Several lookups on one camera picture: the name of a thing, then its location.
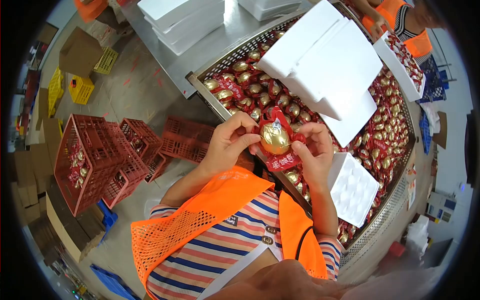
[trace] perforated metal edge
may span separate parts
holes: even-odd
[[[334,3],[334,6],[347,18],[353,20],[370,42],[372,38],[368,31],[363,27],[361,22],[355,17],[355,15],[347,8],[343,3],[337,2]],[[210,93],[202,82],[206,79],[212,78],[212,75],[222,70],[228,68],[228,66],[238,60],[239,58],[244,57],[248,51],[251,49],[257,48],[258,43],[266,42],[267,39],[273,39],[273,34],[270,32],[273,30],[282,30],[285,25],[295,19],[299,19],[305,14],[306,10],[297,11],[290,15],[284,16],[275,20],[274,22],[266,25],[258,32],[254,33],[251,37],[245,37],[239,41],[236,45],[232,45],[227,48],[219,59],[213,59],[210,62],[206,63],[203,67],[197,70],[195,73],[191,72],[186,76],[187,80],[197,89],[202,100],[219,116],[222,121],[226,121],[231,115],[228,111],[217,101],[217,99]],[[347,246],[348,255],[343,256],[340,260],[340,268],[342,271],[350,268],[350,262],[356,262],[360,259],[361,256],[365,254],[368,250],[366,245],[373,244],[378,237],[385,231],[383,226],[387,226],[391,223],[388,221],[389,218],[395,217],[399,210],[397,211],[397,205],[400,205],[399,202],[402,202],[398,198],[399,192],[405,192],[405,178],[403,177],[404,171],[407,167],[407,163],[412,154],[413,146],[415,144],[415,135],[414,127],[410,112],[408,110],[407,104],[404,103],[401,106],[401,113],[405,116],[408,128],[408,137],[409,143],[406,146],[405,155],[399,161],[398,165],[394,169],[394,177],[392,182],[387,187],[386,196],[382,199],[382,204],[377,209],[377,213],[371,220],[371,222],[359,231],[358,235]],[[311,215],[312,207],[303,199],[300,193],[295,189],[295,187],[288,181],[283,173],[278,172],[277,177],[282,181],[289,194],[305,209],[307,213]]]

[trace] stainless steel tray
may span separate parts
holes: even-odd
[[[334,6],[347,18],[352,19],[357,23],[360,29],[364,32],[365,36],[372,41],[369,33],[358,19],[352,14],[352,12],[341,2],[337,2]],[[219,58],[214,59],[206,63],[196,72],[190,72],[186,78],[197,89],[200,98],[211,108],[211,110],[218,115],[222,121],[226,121],[231,117],[230,113],[220,104],[220,102],[210,93],[209,90],[203,85],[203,81],[212,78],[212,75],[220,73],[222,70],[229,67],[230,64],[236,60],[244,57],[248,51],[258,48],[259,43],[266,42],[267,39],[274,39],[271,33],[274,30],[282,30],[287,23],[295,19],[299,19],[307,10],[296,11],[289,15],[283,16],[267,24],[264,28],[253,33],[251,36],[246,36],[231,47],[227,48],[223,53],[219,55]],[[387,187],[386,196],[382,199],[382,204],[377,209],[377,213],[370,221],[370,223],[364,226],[361,230],[358,229],[356,236],[347,246],[347,255],[342,257],[340,261],[340,267],[347,264],[349,261],[356,261],[359,257],[357,254],[361,254],[366,251],[366,246],[372,238],[381,234],[384,225],[387,221],[395,217],[399,212],[399,207],[402,205],[403,192],[405,191],[405,184],[399,184],[403,177],[405,168],[407,167],[408,160],[412,154],[413,146],[415,143],[415,135],[413,131],[413,122],[411,120],[410,112],[408,111],[407,104],[401,107],[401,111],[407,120],[409,131],[409,143],[406,146],[406,153],[399,161],[397,167],[394,169],[393,181]],[[310,215],[312,214],[312,207],[306,202],[302,195],[297,191],[293,184],[286,178],[282,172],[276,172],[275,176],[284,184],[286,192],[288,192],[295,201]]]

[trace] orange vest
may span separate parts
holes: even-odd
[[[107,0],[93,0],[89,4],[83,4],[80,0],[73,0],[73,2],[85,23],[95,20],[108,6]]]
[[[376,11],[378,11],[388,22],[391,28],[395,28],[395,19],[396,13],[398,10],[404,6],[408,5],[406,2],[402,0],[385,0],[380,3]],[[371,27],[373,26],[373,20],[371,17],[365,15],[362,19],[363,26],[371,32]],[[386,27],[382,26],[383,31],[387,31]],[[428,38],[427,31],[424,30],[421,34],[416,37],[409,38],[405,42],[403,42],[407,49],[410,51],[413,57],[423,56],[428,54],[432,50],[432,44],[430,43],[430,39]]]
[[[133,260],[147,293],[153,298],[146,283],[149,274],[162,261],[273,185],[242,167],[234,166],[232,170],[215,176],[171,216],[132,223]],[[307,231],[313,221],[285,192],[280,195],[278,210],[284,259],[296,258],[303,238],[298,261],[309,275],[328,279],[322,250],[313,230]]]

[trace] striped shirt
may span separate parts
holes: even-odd
[[[400,9],[398,10],[398,12],[396,13],[396,18],[395,18],[395,34],[398,36],[398,38],[402,41],[402,42],[405,42],[406,40],[410,39],[410,38],[413,38],[413,37],[416,37],[418,36],[417,34],[411,32],[411,31],[408,31],[406,28],[405,28],[405,16],[407,14],[407,10],[411,9],[410,6],[408,5],[404,5],[402,7],[400,7]],[[420,66],[421,64],[423,64],[430,56],[432,55],[432,51],[430,51],[429,53],[425,54],[425,55],[422,55],[422,56],[419,56],[419,57],[415,57],[415,61],[417,62],[417,64]]]
[[[150,218],[167,217],[176,210],[159,204],[152,208]],[[265,191],[167,257],[150,273],[147,288],[159,300],[204,299],[219,291],[267,247],[279,261],[283,260],[279,227],[278,197]],[[262,242],[265,238],[271,238],[271,245]],[[318,243],[328,278],[336,280],[340,245],[329,238]]]

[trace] worker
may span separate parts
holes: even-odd
[[[341,245],[327,187],[333,158],[327,128],[306,123],[300,132],[307,145],[291,145],[310,188],[310,219],[288,194],[277,196],[266,171],[251,172],[253,163],[241,154],[247,147],[258,151],[254,126],[244,112],[218,125],[200,165],[170,187],[149,220],[132,224],[135,264],[153,299],[205,299],[272,270],[290,270],[314,283],[336,280]]]
[[[78,14],[85,23],[97,20],[112,27],[118,35],[126,36],[133,32],[128,21],[119,23],[113,8],[108,5],[107,0],[73,0],[77,7]]]
[[[443,27],[440,18],[424,0],[413,0],[414,6],[403,0],[352,0],[365,16],[362,23],[374,41],[388,30],[407,46],[421,65],[432,54],[432,44],[426,28]]]

